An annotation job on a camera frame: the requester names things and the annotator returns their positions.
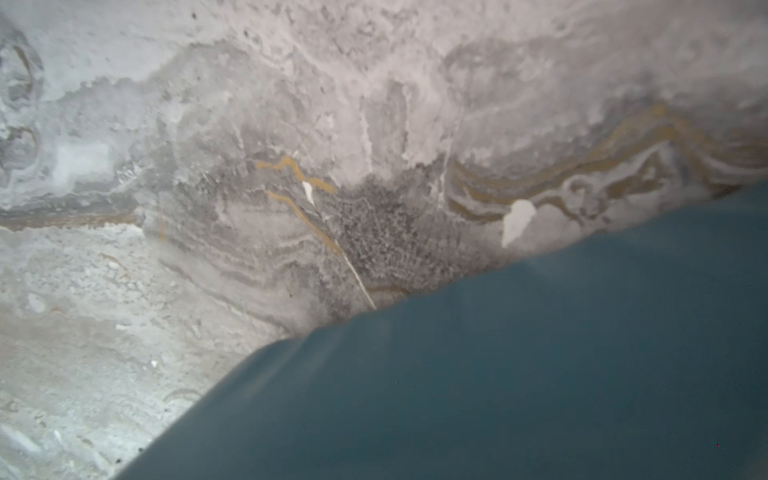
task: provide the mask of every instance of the tide mark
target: tide mark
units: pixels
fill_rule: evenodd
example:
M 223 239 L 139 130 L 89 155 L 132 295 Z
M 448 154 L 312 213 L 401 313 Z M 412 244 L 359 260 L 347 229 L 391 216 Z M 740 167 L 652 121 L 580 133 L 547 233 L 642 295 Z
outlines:
M 272 170 L 282 170 L 285 167 L 289 167 L 291 169 L 291 171 L 293 172 L 293 176 L 296 177 L 296 179 L 299 182 L 307 182 L 313 187 L 317 187 L 320 190 L 324 190 L 329 194 L 336 193 L 336 188 L 333 185 L 327 184 L 326 182 L 320 180 L 319 178 L 315 178 L 315 177 L 307 178 L 299 168 L 299 165 L 296 163 L 296 161 L 291 157 L 283 156 L 282 158 L 280 158 L 280 162 L 277 164 L 268 164 L 267 162 L 262 162 L 262 161 L 256 162 L 256 168 L 271 168 Z
M 634 137 L 634 141 L 627 142 L 627 137 Z M 622 121 L 604 140 L 581 158 L 565 161 L 553 167 L 545 168 L 529 177 L 519 179 L 487 178 L 469 170 L 459 162 L 451 165 L 452 183 L 463 190 L 470 198 L 484 204 L 510 205 L 516 200 L 531 198 L 546 190 L 562 184 L 567 177 L 576 174 L 592 174 L 608 171 L 619 164 L 663 142 L 670 142 L 680 152 L 688 167 L 706 184 L 713 192 L 729 190 L 729 186 L 721 184 L 712 178 L 709 168 L 704 163 L 697 151 L 703 151 L 717 160 L 733 165 L 737 161 L 724 155 L 713 141 L 702 130 L 695 128 L 688 120 L 669 111 L 666 104 L 660 102 L 652 105 L 645 111 Z M 750 138 L 749 152 L 759 150 L 760 142 Z M 504 190 L 514 187 L 527 188 L 524 196 L 494 195 L 481 192 L 473 188 L 471 183 L 480 184 L 493 190 Z M 615 199 L 622 188 L 614 188 L 608 192 L 611 199 Z M 553 201 L 552 197 L 540 200 L 540 204 L 549 203 L 566 213 L 561 202 Z M 449 209 L 461 215 L 467 220 L 486 223 L 498 221 L 494 215 L 477 215 L 468 210 L 455 200 L 449 201 Z
M 137 223 L 134 211 L 123 212 L 121 214 L 107 215 L 72 215 L 72 216 L 47 216 L 34 215 L 24 217 L 0 218 L 0 227 L 5 227 L 13 232 L 24 230 L 25 228 L 45 228 L 45 227 L 103 227 L 107 224 L 127 224 L 135 225 Z
M 269 190 L 266 191 L 266 194 L 269 195 L 270 198 L 273 198 L 274 200 L 279 200 L 281 202 L 288 204 L 288 206 L 291 207 L 291 209 L 299 218 L 299 220 L 306 223 L 312 229 L 312 231 L 315 232 L 315 235 L 317 235 L 320 238 L 320 240 L 326 245 L 326 247 L 328 247 L 329 250 L 334 252 L 336 255 L 343 254 L 343 252 L 341 251 L 341 247 L 339 247 L 339 245 L 337 245 L 336 242 L 334 242 L 331 237 L 326 235 L 325 232 L 323 232 L 314 223 L 312 223 L 310 219 L 306 217 L 304 212 L 302 212 L 301 209 L 293 202 L 293 200 L 286 197 L 285 195 L 279 195 L 274 192 L 270 192 Z

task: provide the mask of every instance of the yellow stain streak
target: yellow stain streak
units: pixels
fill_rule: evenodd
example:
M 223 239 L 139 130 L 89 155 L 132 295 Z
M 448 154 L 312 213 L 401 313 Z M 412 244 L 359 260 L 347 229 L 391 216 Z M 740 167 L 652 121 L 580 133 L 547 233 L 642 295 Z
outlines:
M 291 157 L 283 156 L 282 158 L 280 158 L 280 162 L 277 164 L 268 164 L 267 162 L 262 162 L 262 161 L 256 162 L 256 168 L 271 168 L 273 170 L 282 170 L 285 167 L 289 167 L 293 171 L 293 176 L 296 177 L 296 179 L 299 182 L 307 182 L 313 187 L 317 187 L 320 190 L 324 190 L 329 194 L 336 193 L 336 188 L 333 185 L 329 185 L 326 182 L 320 180 L 319 178 L 305 177 L 304 173 L 299 168 L 299 165 Z
M 639 141 L 635 142 L 630 147 L 627 147 L 615 157 L 609 157 L 602 161 L 591 163 L 579 161 L 575 167 L 553 174 L 553 177 L 546 178 L 544 181 L 537 184 L 536 187 L 526 192 L 525 196 L 534 197 L 535 195 L 543 193 L 544 191 L 555 187 L 558 183 L 561 183 L 563 180 L 565 180 L 566 177 L 610 170 L 624 163 L 629 158 L 632 158 L 633 156 L 640 154 L 649 148 L 652 148 L 665 141 L 671 141 L 674 143 L 675 147 L 680 150 L 680 153 L 683 155 L 691 169 L 694 170 L 694 172 L 698 175 L 699 178 L 701 178 L 701 180 L 709 184 L 711 187 L 717 186 L 715 183 L 710 181 L 710 175 L 708 174 L 703 161 L 693 152 L 693 150 L 690 149 L 690 147 L 688 147 L 686 142 L 681 138 L 677 129 L 673 125 L 666 124 L 655 127 L 653 130 L 645 134 Z M 470 187 L 460 177 L 453 177 L 452 181 L 457 187 L 465 190 L 473 200 L 477 200 L 478 202 L 485 204 L 511 205 L 515 202 L 515 200 L 521 198 L 519 195 L 509 197 L 481 192 L 475 188 Z
M 312 231 L 315 232 L 315 235 L 317 235 L 320 238 L 320 240 L 326 245 L 326 247 L 328 247 L 332 252 L 334 252 L 337 255 L 342 254 L 341 247 L 339 247 L 339 245 L 337 245 L 336 242 L 334 242 L 331 237 L 326 235 L 325 232 L 323 232 L 314 223 L 312 223 L 310 219 L 306 217 L 304 212 L 302 212 L 301 209 L 293 202 L 293 200 L 291 200 L 290 198 L 284 195 L 279 195 L 274 192 L 270 192 L 269 190 L 266 191 L 266 194 L 269 195 L 270 198 L 273 198 L 275 200 L 279 200 L 281 202 L 285 202 L 286 204 L 288 204 L 288 206 L 293 209 L 293 212 L 296 214 L 299 220 L 309 225 Z
M 651 168 L 656 169 L 656 175 L 650 180 L 644 180 L 643 176 L 649 172 Z M 625 197 L 628 194 L 642 194 L 650 193 L 661 187 L 661 181 L 672 177 L 672 173 L 669 168 L 664 165 L 659 157 L 658 153 L 651 155 L 643 164 L 640 169 L 629 177 L 617 180 L 612 184 L 608 184 L 605 188 L 607 191 L 607 197 L 610 200 L 616 200 L 618 198 Z M 562 197 L 550 196 L 544 197 L 535 202 L 536 208 L 541 208 L 544 205 L 552 205 L 560 210 L 567 218 L 581 223 L 581 217 L 571 211 L 565 204 L 565 200 Z
M 455 162 L 452 166 L 461 175 L 476 181 L 486 187 L 496 189 L 507 189 L 513 187 L 525 187 L 531 184 L 539 184 L 546 182 L 553 177 L 558 177 L 562 174 L 568 173 L 570 170 L 583 165 L 591 164 L 595 161 L 604 159 L 611 156 L 618 149 L 619 143 L 626 143 L 626 136 L 633 131 L 647 130 L 654 122 L 667 116 L 667 107 L 664 104 L 655 104 L 649 107 L 646 111 L 641 112 L 632 118 L 622 121 L 612 132 L 601 141 L 597 146 L 593 147 L 584 157 L 565 161 L 560 164 L 553 165 L 552 167 L 545 168 L 533 174 L 529 177 L 519 179 L 489 179 L 483 178 L 480 175 L 470 171 L 464 165 L 459 162 Z

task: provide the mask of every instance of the concrete surface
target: concrete surface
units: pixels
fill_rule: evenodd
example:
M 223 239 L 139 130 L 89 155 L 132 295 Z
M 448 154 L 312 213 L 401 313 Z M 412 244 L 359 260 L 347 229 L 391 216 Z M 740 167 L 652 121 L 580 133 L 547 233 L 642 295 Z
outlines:
M 0 478 L 247 353 L 768 173 L 758 0 L 0 0 Z

